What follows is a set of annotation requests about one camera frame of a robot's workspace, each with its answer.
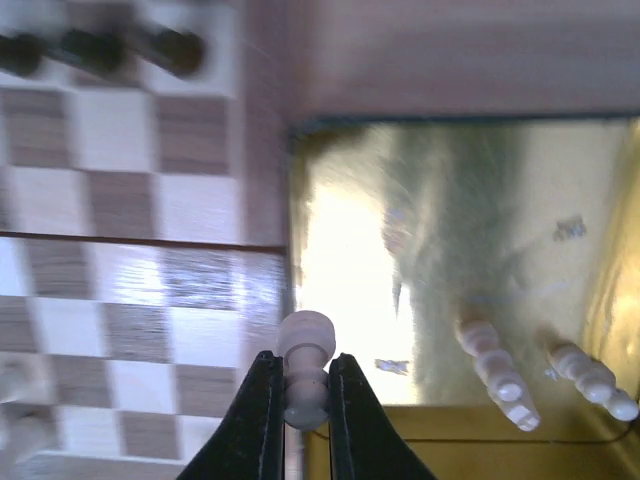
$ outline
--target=metal tray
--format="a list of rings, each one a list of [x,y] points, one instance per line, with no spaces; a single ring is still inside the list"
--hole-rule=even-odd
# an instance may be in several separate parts
[[[327,314],[398,432],[442,479],[640,478],[640,428],[550,369],[574,341],[640,386],[640,125],[373,122],[299,135],[297,309]],[[455,323],[486,318],[542,417],[517,430]],[[306,438],[329,478],[326,430]]]

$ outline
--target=white chess piece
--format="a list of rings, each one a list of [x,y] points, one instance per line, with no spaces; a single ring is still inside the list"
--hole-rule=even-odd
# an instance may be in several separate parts
[[[613,418],[623,422],[630,422],[638,416],[638,402],[624,390],[616,389],[611,398],[604,404],[604,407]]]
[[[285,421],[298,430],[318,428],[328,418],[327,373],[324,366],[336,350],[331,320],[302,310],[280,324],[276,354],[284,358],[286,374]]]
[[[520,398],[526,386],[511,355],[500,347],[498,332],[491,324],[467,323],[458,328],[456,336],[463,350],[475,357],[474,369],[492,398],[507,402]]]
[[[7,364],[0,370],[0,403],[24,398],[29,386],[27,372],[18,363]]]
[[[474,370],[502,413],[522,431],[537,428],[540,415],[513,358],[500,347],[495,328],[484,321],[470,322],[457,329],[456,337],[463,350],[475,357]]]
[[[616,377],[604,364],[592,360],[571,343],[549,353],[549,363],[558,374],[574,382],[589,402],[604,405],[616,388]]]
[[[528,391],[525,390],[520,398],[512,402],[505,402],[497,397],[492,397],[492,400],[502,410],[505,417],[523,432],[531,432],[540,425],[540,414],[536,410]]]

